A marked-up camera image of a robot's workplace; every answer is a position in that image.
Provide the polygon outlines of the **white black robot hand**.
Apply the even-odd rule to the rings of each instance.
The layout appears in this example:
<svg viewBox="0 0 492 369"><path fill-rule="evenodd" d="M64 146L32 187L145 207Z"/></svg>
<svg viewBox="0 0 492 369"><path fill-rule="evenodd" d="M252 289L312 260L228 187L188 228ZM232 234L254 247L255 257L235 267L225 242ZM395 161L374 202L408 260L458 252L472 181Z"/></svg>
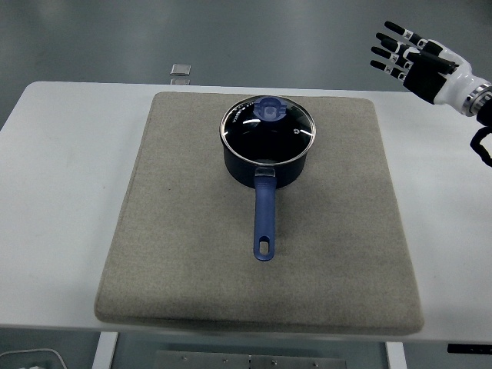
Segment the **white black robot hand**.
<svg viewBox="0 0 492 369"><path fill-rule="evenodd" d="M384 26L401 39L378 32L381 45L371 51L383 61L372 60L372 67L432 105L449 105L468 117L478 114L491 93L491 83L475 76L465 58L393 22L386 21Z"/></svg>

